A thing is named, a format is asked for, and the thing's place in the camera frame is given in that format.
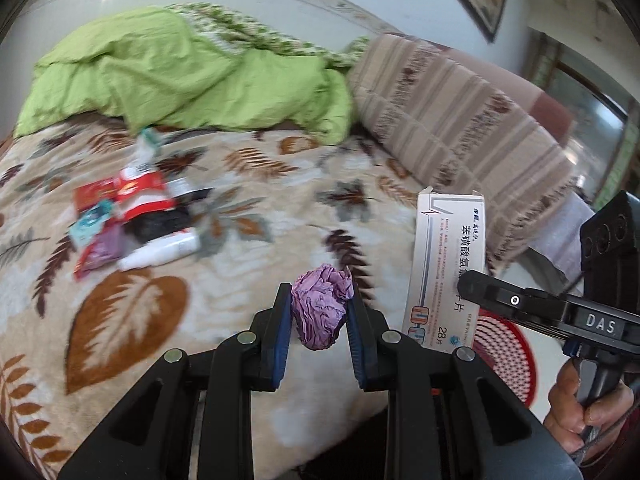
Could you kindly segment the person right hand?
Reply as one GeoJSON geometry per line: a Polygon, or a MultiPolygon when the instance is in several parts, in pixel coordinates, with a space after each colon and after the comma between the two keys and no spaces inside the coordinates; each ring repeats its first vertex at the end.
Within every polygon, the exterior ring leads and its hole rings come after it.
{"type": "Polygon", "coordinates": [[[607,430],[634,405],[631,388],[620,382],[613,392],[583,408],[576,399],[579,386],[578,371],[568,360],[548,395],[550,410],[544,426],[567,453],[575,453],[584,445],[580,435],[587,426],[607,430]]]}

